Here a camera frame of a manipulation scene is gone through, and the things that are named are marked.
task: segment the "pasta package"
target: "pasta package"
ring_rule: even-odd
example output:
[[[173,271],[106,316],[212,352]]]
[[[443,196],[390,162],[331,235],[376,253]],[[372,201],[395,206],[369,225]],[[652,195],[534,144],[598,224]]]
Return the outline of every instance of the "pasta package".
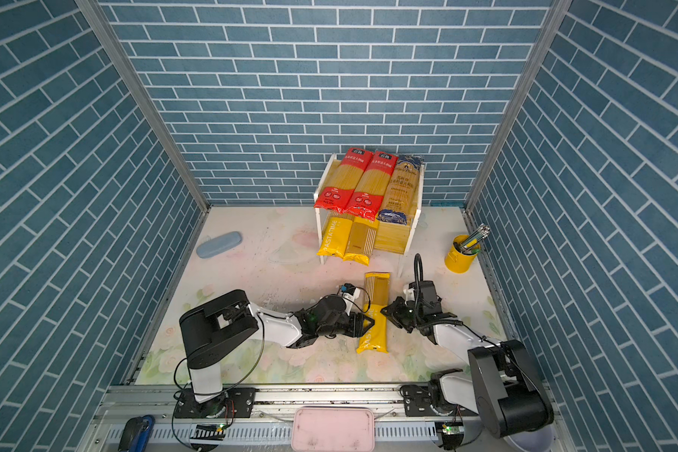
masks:
[[[356,185],[370,164],[374,153],[360,148],[346,151],[339,166],[327,180],[324,190],[316,199],[314,207],[344,213]]]
[[[349,231],[351,231],[352,220],[347,215],[332,216],[327,221],[327,227],[324,230],[322,246],[319,247],[317,256],[335,256],[344,258],[346,244],[349,241]]]
[[[371,252],[374,250],[374,239],[377,237],[376,221],[354,217],[349,231],[349,241],[344,252],[344,260],[353,260],[365,266],[370,264]]]
[[[359,347],[356,352],[362,353],[365,350],[381,351],[389,353],[387,350],[387,318],[380,310],[389,303],[389,273],[367,273],[364,275],[364,288],[369,294],[371,306],[367,309],[368,303],[364,303],[363,310],[366,315],[374,320],[374,326],[359,339]]]
[[[396,164],[397,156],[375,153],[344,212],[367,220],[375,220]]]
[[[422,159],[413,156],[399,156],[397,165],[389,180],[377,220],[386,223],[407,224],[414,193],[419,183],[419,169]]]

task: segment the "blue brick wall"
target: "blue brick wall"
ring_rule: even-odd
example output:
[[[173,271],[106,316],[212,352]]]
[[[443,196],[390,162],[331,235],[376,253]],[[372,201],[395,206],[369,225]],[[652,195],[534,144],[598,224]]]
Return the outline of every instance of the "blue brick wall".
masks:
[[[348,146],[459,203],[550,0],[218,3],[101,2],[211,203],[310,203]]]
[[[196,205],[72,0],[0,0],[0,452],[75,447]]]
[[[678,2],[575,0],[476,210],[583,450],[678,450]]]

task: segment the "yellow mug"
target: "yellow mug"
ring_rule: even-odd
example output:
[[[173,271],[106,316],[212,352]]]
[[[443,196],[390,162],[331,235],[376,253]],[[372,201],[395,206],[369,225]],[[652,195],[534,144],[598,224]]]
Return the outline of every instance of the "yellow mug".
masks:
[[[462,243],[469,237],[467,234],[461,234],[455,237],[454,240],[452,240],[452,245],[450,247],[450,252],[447,253],[447,257],[444,258],[444,265],[447,266],[449,271],[452,271],[454,273],[465,273],[467,270],[469,270],[470,265],[474,258],[477,257],[478,253],[468,256],[464,255],[461,252],[459,252],[455,248],[455,243]],[[480,249],[479,243],[475,244],[471,249]]]

